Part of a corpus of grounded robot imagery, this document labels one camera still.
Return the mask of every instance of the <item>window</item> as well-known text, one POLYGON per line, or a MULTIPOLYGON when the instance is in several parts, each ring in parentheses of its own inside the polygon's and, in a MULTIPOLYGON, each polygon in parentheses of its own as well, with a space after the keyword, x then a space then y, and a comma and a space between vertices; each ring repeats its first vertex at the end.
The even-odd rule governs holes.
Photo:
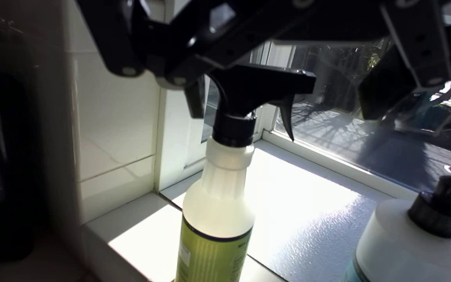
MULTIPOLYGON (((430 192, 451 167, 451 82, 409 95, 384 121, 362 120, 359 85, 389 49, 391 41, 297 46, 290 68, 319 81, 312 96, 297 99, 295 138, 414 192, 430 192)), ((279 117, 273 132, 286 137, 279 117)))

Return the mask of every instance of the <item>window sill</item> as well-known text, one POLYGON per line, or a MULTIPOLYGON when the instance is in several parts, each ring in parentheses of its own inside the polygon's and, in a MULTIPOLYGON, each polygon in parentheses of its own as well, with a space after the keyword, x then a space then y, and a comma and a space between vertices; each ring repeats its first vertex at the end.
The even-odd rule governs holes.
MULTIPOLYGON (((113 278, 120 269, 118 278, 107 281, 173 281, 182 218, 178 207, 198 178, 88 223, 90 242, 101 242, 88 250, 93 270, 113 278), (99 250, 115 259, 98 264, 99 250)), ((392 198, 265 142, 257 143, 250 182, 259 207, 243 282, 339 281, 376 203, 392 198)))

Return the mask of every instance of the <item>plastic bottle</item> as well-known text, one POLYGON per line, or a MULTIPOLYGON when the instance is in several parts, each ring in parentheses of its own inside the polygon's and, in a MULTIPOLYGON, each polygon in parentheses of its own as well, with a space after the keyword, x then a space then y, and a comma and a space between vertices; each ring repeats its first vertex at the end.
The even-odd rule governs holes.
POLYGON ((416 203, 381 203, 344 281, 451 282, 451 178, 416 203))
POLYGON ((187 193, 176 282, 240 281, 254 212, 245 198, 254 146, 207 145, 203 179, 187 193))

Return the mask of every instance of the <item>trigger sprayer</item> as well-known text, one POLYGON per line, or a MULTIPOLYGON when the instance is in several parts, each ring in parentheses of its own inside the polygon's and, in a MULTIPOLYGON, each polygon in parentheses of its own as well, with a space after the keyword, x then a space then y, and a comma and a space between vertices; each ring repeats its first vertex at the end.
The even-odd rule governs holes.
MULTIPOLYGON (((311 95, 315 76, 265 66, 236 66, 214 71, 220 106, 207 164, 201 181, 187 193, 176 282, 240 281, 254 211, 245 200, 246 170, 254 156, 254 110, 264 104, 281 109, 293 140, 292 109, 297 95, 311 95)), ((203 82, 187 90, 192 117, 203 117, 203 82)))

